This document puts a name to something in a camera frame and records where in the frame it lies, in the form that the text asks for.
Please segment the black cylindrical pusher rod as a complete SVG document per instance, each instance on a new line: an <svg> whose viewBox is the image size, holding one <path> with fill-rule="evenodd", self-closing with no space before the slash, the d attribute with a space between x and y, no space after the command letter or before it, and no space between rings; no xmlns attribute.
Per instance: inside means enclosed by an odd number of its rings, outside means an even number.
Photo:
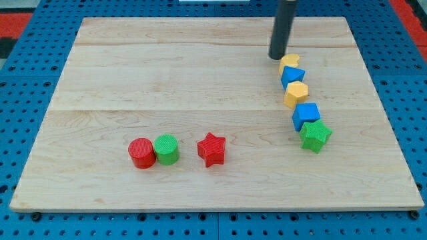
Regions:
<svg viewBox="0 0 427 240"><path fill-rule="evenodd" d="M298 1L279 0L268 55L280 60L286 53Z"/></svg>

